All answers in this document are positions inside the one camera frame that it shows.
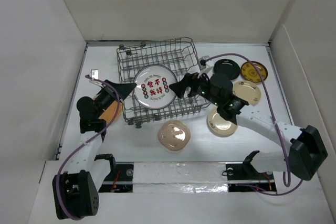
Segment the white plate with red characters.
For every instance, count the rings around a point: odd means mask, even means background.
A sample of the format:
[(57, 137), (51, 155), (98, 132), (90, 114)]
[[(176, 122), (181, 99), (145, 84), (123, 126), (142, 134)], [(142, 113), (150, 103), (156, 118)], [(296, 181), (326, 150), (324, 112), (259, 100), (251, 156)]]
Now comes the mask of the white plate with red characters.
[(163, 65), (143, 67), (135, 76), (137, 84), (133, 94), (138, 103), (146, 109), (159, 110), (169, 106), (176, 95), (169, 88), (177, 78), (172, 70)]

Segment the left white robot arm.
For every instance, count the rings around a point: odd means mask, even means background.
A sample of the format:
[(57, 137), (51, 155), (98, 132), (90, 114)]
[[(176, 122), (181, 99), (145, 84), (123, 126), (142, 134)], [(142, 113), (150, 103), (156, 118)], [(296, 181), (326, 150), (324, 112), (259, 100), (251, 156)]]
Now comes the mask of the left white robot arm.
[(117, 173), (112, 154), (98, 154), (111, 122), (101, 118), (104, 111), (116, 103), (120, 108), (137, 86), (98, 81), (101, 89), (95, 96), (77, 101), (80, 138), (78, 147), (61, 164), (52, 181), (56, 216), (59, 220), (81, 220), (98, 212), (98, 191), (104, 180), (112, 180)]

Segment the orange woven round plate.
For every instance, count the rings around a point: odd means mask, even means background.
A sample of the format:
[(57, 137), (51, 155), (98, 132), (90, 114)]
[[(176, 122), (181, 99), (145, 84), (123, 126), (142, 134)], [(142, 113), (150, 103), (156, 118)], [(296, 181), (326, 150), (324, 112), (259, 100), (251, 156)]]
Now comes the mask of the orange woven round plate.
[(117, 115), (114, 119), (114, 121), (116, 121), (122, 113), (122, 103), (119, 104), (118, 109), (117, 105), (118, 105), (117, 101), (114, 101), (107, 109), (103, 111), (103, 113), (99, 116), (99, 119), (105, 120), (106, 123), (109, 124), (116, 113)]

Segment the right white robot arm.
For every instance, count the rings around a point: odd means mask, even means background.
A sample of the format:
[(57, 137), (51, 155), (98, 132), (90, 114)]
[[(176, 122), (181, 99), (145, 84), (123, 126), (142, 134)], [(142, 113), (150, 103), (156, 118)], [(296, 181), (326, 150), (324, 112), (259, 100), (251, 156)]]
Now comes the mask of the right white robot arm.
[(182, 98), (189, 88), (189, 97), (200, 95), (216, 105), (217, 113), (224, 120), (250, 129), (281, 147), (279, 153), (251, 152), (242, 166), (243, 174), (248, 178), (263, 172), (289, 171), (309, 181), (328, 156), (318, 129), (311, 125), (301, 128), (262, 114), (233, 94), (233, 84), (223, 74), (209, 78), (205, 74), (187, 73), (181, 81), (169, 87), (178, 98)]

